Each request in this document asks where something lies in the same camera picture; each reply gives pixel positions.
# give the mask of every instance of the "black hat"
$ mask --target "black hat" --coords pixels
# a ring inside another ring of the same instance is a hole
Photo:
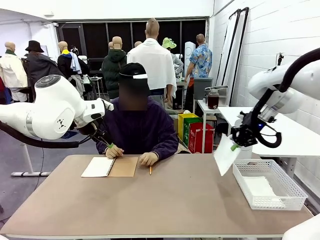
[[[34,51],[38,53],[43,53],[44,51],[41,49],[40,43],[35,40],[29,41],[29,46],[25,49],[26,51]]]
[[[145,68],[137,62],[124,65],[120,70],[119,84],[133,94],[150,96],[148,76]]]

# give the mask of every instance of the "white plastic basket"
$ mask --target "white plastic basket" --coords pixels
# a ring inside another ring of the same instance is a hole
[[[308,197],[274,160],[236,160],[232,172],[253,210],[299,211]],[[265,177],[276,196],[253,195],[244,177]]]

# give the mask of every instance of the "brown tabletop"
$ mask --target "brown tabletop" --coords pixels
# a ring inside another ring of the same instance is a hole
[[[212,154],[177,154],[134,177],[81,178],[93,155],[71,155],[4,225],[30,238],[279,237],[312,217],[251,210],[231,170]]]

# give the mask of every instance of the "light blue towel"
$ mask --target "light blue towel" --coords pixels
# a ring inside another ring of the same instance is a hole
[[[78,57],[75,53],[73,52],[70,52],[71,56],[72,56],[72,61],[71,61],[71,66],[70,68],[74,71],[74,72],[77,72],[78,74],[82,74],[82,71],[81,71],[81,67],[80,67],[80,64],[79,64],[79,60],[78,60]]]

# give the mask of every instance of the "blue floral shirt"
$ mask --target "blue floral shirt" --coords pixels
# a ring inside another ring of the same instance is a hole
[[[190,78],[207,78],[212,67],[212,51],[207,45],[198,46],[189,58],[194,63]]]

